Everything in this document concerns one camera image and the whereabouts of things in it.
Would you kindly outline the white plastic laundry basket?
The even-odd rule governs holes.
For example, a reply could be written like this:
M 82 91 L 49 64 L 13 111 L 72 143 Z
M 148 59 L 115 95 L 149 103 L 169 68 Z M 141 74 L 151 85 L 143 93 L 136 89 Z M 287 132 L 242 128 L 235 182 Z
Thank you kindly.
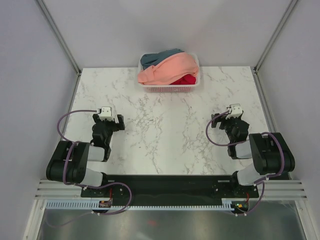
M 198 56 L 194 53 L 189 53 L 195 60 L 198 66 L 198 73 L 195 77 L 195 84 L 178 84 L 178 85 L 149 85 L 137 83 L 138 86 L 142 87 L 146 92 L 149 93 L 188 93 L 197 88 L 201 83 L 201 72 L 200 72 L 200 63 Z

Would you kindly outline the salmon pink t shirt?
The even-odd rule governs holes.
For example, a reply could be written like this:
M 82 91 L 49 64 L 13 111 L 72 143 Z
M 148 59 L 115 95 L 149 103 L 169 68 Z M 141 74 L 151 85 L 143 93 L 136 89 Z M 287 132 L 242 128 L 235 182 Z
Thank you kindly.
M 143 85 L 171 85 L 185 75 L 197 76 L 199 68 L 193 57 L 186 52 L 174 54 L 142 70 L 137 75 L 137 81 Z

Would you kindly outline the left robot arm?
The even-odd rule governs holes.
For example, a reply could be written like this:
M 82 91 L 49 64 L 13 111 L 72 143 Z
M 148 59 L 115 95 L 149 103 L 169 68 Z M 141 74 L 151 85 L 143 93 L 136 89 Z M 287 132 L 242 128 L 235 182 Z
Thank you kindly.
M 104 181 L 104 174 L 89 169 L 88 162 L 107 162 L 111 154 L 113 133 L 125 130 L 124 117 L 110 114 L 93 114 L 92 139 L 90 142 L 61 140 L 46 168 L 46 178 L 65 185 L 90 187 L 99 197 L 106 196 L 110 185 Z

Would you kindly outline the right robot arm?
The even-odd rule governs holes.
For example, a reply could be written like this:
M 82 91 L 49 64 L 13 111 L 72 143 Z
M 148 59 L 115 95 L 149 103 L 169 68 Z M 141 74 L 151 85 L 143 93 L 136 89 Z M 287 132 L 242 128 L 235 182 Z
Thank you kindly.
M 227 147 L 227 153 L 233 160 L 252 159 L 252 163 L 232 174 L 229 191 L 235 197 L 242 196 L 247 186 L 257 186 L 271 178 L 292 172 L 295 159 L 286 141 L 279 132 L 249 133 L 249 123 L 241 116 L 228 117 L 228 113 L 211 115 L 205 134 L 207 139 L 218 147 Z M 209 128 L 225 131 L 229 143 L 216 143 L 210 139 Z

